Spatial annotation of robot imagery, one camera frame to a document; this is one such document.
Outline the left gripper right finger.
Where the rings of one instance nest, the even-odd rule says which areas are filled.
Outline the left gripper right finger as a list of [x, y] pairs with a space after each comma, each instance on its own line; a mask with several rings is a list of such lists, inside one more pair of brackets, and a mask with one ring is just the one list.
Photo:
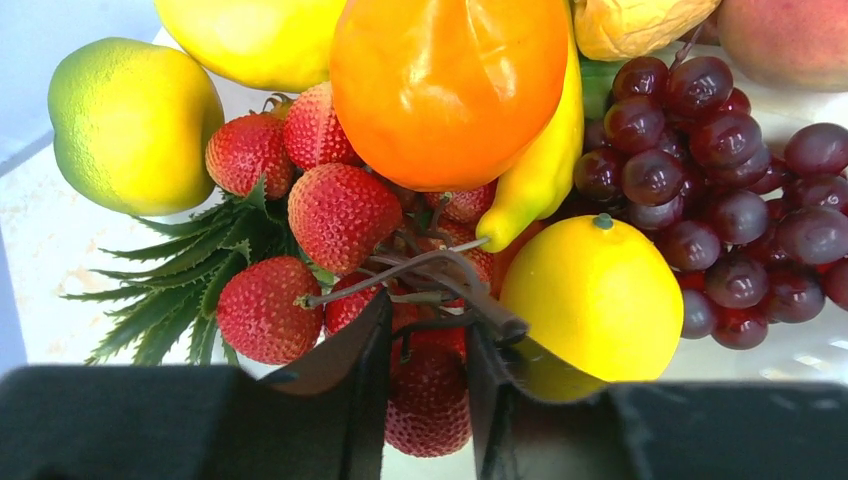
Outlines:
[[815, 382], [606, 383], [532, 340], [466, 332], [481, 479], [843, 479], [847, 390]]

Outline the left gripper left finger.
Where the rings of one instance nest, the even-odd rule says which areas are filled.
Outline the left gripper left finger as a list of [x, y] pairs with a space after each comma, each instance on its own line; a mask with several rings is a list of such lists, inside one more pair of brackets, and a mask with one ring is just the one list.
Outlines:
[[256, 379], [213, 366], [31, 366], [1, 383], [5, 479], [376, 479], [392, 308], [377, 295]]

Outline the orange persimmon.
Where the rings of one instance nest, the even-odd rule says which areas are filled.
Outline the orange persimmon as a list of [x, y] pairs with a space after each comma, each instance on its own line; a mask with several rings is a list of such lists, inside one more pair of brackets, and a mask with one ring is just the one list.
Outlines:
[[402, 187], [482, 186], [553, 116], [570, 28], [561, 1], [350, 1], [329, 60], [337, 117]]

